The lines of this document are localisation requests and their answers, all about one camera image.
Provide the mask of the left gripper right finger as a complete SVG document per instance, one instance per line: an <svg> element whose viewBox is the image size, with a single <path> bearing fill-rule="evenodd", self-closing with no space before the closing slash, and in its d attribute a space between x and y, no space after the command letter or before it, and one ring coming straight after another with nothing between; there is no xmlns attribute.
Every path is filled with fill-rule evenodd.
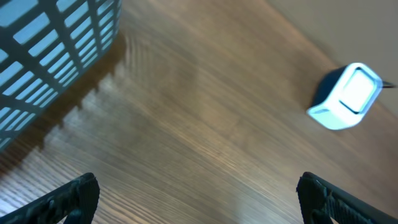
<svg viewBox="0 0 398 224"><path fill-rule="evenodd" d="M397 219L319 176L304 172L296 187L305 224L394 223Z"/></svg>

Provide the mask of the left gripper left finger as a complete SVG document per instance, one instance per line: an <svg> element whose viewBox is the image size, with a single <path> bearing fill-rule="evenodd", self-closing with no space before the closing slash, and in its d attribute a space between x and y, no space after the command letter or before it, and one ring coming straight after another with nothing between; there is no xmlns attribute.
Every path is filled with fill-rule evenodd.
<svg viewBox="0 0 398 224"><path fill-rule="evenodd" d="M33 202L1 217L1 224L87 223L93 221L100 187L85 173Z"/></svg>

